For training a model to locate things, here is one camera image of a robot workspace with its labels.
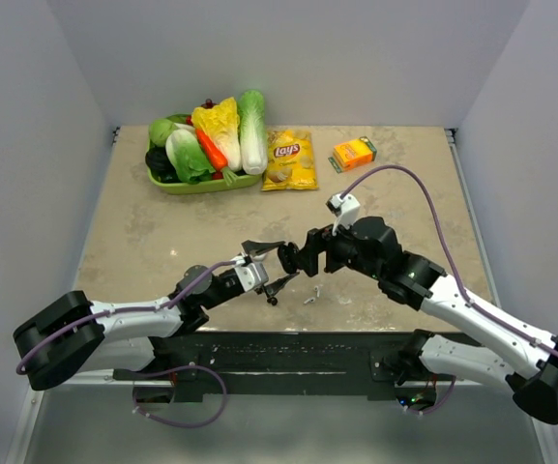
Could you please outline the black earbud charging case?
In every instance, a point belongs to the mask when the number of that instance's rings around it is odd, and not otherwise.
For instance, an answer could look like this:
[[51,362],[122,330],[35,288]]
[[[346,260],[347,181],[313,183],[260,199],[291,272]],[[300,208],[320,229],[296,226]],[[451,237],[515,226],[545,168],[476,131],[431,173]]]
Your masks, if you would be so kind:
[[297,253],[299,249],[294,243],[280,245],[278,248],[278,259],[283,270],[289,274],[296,274],[300,268],[297,264]]

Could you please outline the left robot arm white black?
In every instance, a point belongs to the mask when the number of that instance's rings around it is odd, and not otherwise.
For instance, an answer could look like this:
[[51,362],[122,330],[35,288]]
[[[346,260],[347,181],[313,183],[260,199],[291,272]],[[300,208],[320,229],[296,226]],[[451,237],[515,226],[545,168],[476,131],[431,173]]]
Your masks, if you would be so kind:
[[245,241],[242,252],[227,261],[189,268],[171,294],[153,301],[105,303],[70,291],[15,329],[16,372],[35,391],[57,387],[79,372],[109,368],[159,379],[169,356],[153,339],[191,334],[207,323],[208,310],[247,293],[273,301],[287,280],[271,281],[263,261],[284,245]]

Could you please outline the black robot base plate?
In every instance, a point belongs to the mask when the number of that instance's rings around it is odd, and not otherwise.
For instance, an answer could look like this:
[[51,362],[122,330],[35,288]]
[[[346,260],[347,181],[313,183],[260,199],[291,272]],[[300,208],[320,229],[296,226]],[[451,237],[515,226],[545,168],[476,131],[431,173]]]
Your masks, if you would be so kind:
[[410,333],[197,332],[155,338],[156,359],[117,381],[156,381],[140,400],[197,402],[206,394],[360,396],[423,410],[446,376],[395,366]]

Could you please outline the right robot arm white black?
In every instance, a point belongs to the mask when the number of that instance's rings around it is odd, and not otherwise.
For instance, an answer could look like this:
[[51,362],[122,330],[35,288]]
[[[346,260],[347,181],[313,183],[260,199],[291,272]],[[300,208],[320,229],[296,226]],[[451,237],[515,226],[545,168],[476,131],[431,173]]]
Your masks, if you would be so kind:
[[558,423],[558,334],[539,330],[466,291],[439,265],[404,250],[380,217],[349,227],[311,229],[303,247],[290,244],[282,266],[334,273],[342,268],[374,279],[390,300],[441,319],[473,339],[466,345],[416,330],[381,365],[396,382],[445,374],[498,387],[532,418]]

